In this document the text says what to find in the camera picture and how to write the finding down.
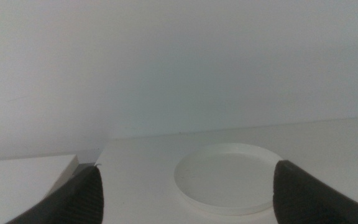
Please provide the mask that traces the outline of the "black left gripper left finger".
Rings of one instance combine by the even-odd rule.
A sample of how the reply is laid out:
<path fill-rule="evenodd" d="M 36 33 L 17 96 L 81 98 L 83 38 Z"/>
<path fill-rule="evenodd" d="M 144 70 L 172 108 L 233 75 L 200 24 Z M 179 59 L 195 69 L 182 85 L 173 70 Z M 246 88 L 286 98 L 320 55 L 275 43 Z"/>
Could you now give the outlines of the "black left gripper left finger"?
<path fill-rule="evenodd" d="M 97 166 L 83 169 L 51 195 L 10 224 L 101 224 L 104 195 Z"/>

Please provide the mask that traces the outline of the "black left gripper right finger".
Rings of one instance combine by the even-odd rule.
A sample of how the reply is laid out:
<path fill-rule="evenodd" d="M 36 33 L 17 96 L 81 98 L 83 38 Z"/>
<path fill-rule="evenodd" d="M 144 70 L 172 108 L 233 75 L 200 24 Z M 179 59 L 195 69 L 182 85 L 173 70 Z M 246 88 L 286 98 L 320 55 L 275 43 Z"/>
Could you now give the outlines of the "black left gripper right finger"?
<path fill-rule="evenodd" d="M 273 210 L 278 223 L 358 224 L 358 202 L 288 160 L 275 166 Z"/>

